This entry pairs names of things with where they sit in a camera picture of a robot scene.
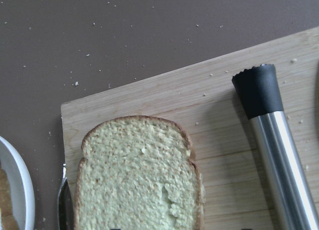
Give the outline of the wooden cutting board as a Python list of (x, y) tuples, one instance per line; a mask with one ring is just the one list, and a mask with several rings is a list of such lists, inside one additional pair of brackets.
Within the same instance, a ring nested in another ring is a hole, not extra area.
[(75, 191), (87, 132), (120, 116), (157, 116), (178, 123), (190, 135), (206, 193), (205, 229), (279, 229), (252, 129), (232, 84), (235, 74), (262, 63), (276, 67), (287, 121), (317, 202), (318, 28), (62, 104), (70, 191)]

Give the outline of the white round plate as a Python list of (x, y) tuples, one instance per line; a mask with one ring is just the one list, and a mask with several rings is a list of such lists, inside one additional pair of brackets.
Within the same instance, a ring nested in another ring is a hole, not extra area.
[(34, 229), (35, 199), (29, 171), (19, 152), (3, 137), (0, 164), (8, 179), (12, 213), (19, 229)]

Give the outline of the yellow plastic knife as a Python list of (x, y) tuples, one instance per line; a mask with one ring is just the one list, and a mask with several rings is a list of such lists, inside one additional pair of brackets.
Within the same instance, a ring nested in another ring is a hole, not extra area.
[(316, 104), (316, 111), (315, 111), (316, 127), (317, 127), (317, 130), (319, 131), (319, 67), (318, 67), (317, 75), (316, 75), (315, 104)]

